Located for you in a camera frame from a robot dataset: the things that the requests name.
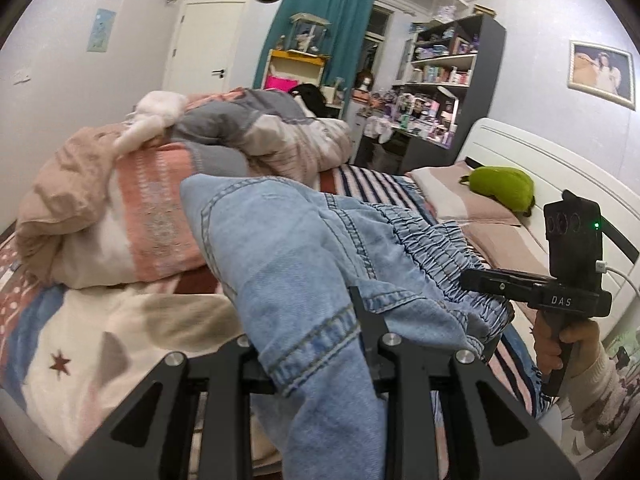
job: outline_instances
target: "charging cable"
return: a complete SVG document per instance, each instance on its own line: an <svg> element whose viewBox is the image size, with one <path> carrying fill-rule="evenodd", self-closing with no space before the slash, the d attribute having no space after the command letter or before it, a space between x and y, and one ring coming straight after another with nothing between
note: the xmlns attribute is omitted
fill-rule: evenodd
<svg viewBox="0 0 640 480"><path fill-rule="evenodd" d="M596 262L596 272L599 272L600 274L605 274L606 272L611 272L613 274L617 274L617 275L621 276L622 278L625 279L625 281L629 285L631 285L631 287L633 288L634 292L636 293L636 296L640 300L640 290L638 290L638 287L636 285L634 285L634 282L631 281L631 278L628 277L624 272L620 272L619 270L614 269L613 267L609 267L604 260L598 260Z"/></svg>

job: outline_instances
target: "pistol grip handle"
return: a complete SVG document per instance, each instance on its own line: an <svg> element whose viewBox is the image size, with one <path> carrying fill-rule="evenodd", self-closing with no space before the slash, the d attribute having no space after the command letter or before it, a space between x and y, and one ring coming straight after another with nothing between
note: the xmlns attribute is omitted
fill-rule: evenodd
<svg viewBox="0 0 640 480"><path fill-rule="evenodd" d="M561 395L562 382L564 381L564 374L569 365L572 350L574 348L573 343L563 343L559 339L560 332L567 327L574 320L572 316L560 314L557 312L542 312L545 317L546 323L551 327L551 338L556 340L560 344L562 359L562 368L560 370L553 370L549 375L542 377L542 393L549 397L559 397Z"/></svg>

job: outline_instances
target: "handheld device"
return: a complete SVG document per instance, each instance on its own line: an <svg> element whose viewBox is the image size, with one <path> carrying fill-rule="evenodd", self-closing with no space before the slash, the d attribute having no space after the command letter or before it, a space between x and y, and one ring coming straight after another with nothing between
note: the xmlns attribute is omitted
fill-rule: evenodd
<svg viewBox="0 0 640 480"><path fill-rule="evenodd" d="M602 275L596 262L602 259L603 219L596 202L566 190L560 202L544 207L546 239L549 242L548 276L514 270L465 270L460 284L466 290L526 301L541 310L559 341L559 333L579 319L607 317L610 292L602 290ZM575 344L560 342L562 369L543 377L543 393L562 395L564 374Z"/></svg>

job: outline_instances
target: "white headboard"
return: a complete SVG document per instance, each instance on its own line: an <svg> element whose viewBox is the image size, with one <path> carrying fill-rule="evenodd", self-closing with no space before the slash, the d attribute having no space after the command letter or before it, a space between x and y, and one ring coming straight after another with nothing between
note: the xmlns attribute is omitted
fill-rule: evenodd
<svg viewBox="0 0 640 480"><path fill-rule="evenodd" d="M546 252L542 208L560 200L565 189L600 204L602 216L640 248L640 197L581 156L514 126L480 119L471 129L458 160L466 157L484 166L511 166L530 175L535 184L536 206L523 224ZM603 240L604 259L609 265L629 274L635 284L640 283L640 263L633 265L606 236ZM604 339L631 306L635 294L619 276L604 275L602 286L613 295L610 316L597 320Z"/></svg>

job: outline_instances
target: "metal screw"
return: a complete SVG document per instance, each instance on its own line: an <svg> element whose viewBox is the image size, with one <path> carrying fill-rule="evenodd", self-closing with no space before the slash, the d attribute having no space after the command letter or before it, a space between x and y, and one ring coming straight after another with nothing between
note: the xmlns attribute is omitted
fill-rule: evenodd
<svg viewBox="0 0 640 480"><path fill-rule="evenodd" d="M245 335L241 335L238 339L236 339L236 343L238 343L238 346L241 346L242 348L249 348L249 346L251 346L251 343L249 343L249 338Z"/></svg>
<svg viewBox="0 0 640 480"><path fill-rule="evenodd" d="M170 354L167 354L164 358L164 363L169 366L180 365L182 364L182 361L184 361L184 355L181 354L180 352L171 352Z"/></svg>
<svg viewBox="0 0 640 480"><path fill-rule="evenodd" d="M393 332L387 332L382 336L382 342L387 346L398 346L402 342L402 338Z"/></svg>
<svg viewBox="0 0 640 480"><path fill-rule="evenodd" d="M456 360L463 365L469 365L476 360L476 357L469 350L458 350L456 352Z"/></svg>

